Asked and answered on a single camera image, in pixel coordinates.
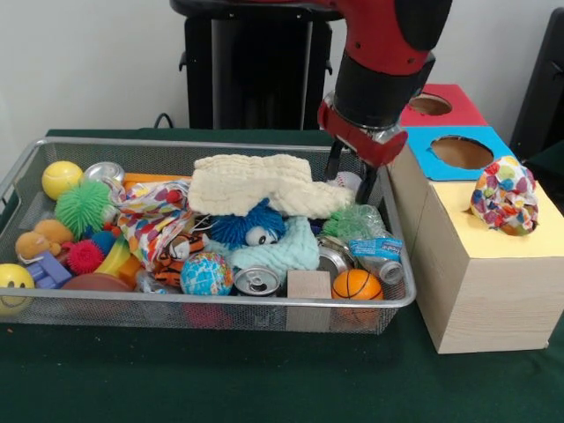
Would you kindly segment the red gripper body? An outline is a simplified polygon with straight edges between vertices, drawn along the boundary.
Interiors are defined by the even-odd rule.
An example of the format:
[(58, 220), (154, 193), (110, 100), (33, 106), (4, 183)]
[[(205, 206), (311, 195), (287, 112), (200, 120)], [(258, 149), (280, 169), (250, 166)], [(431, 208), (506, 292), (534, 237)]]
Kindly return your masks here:
[(408, 132), (397, 123), (386, 129), (364, 128), (348, 122), (334, 105), (334, 93), (328, 93), (318, 108), (322, 130), (343, 142), (371, 167), (388, 165), (403, 150)]

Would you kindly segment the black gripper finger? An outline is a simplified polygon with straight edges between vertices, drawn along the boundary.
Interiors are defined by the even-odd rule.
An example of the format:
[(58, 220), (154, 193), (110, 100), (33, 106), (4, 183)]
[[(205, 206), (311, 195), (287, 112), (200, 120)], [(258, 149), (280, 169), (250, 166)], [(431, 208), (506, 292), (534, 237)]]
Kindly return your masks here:
[(357, 204), (366, 204), (368, 202), (378, 177), (378, 170), (365, 162), (362, 162), (362, 169), (363, 177), (355, 197)]
[(324, 171), (324, 180), (326, 182), (336, 179), (339, 169), (341, 152), (342, 142), (339, 139), (335, 139), (331, 146), (329, 158)]

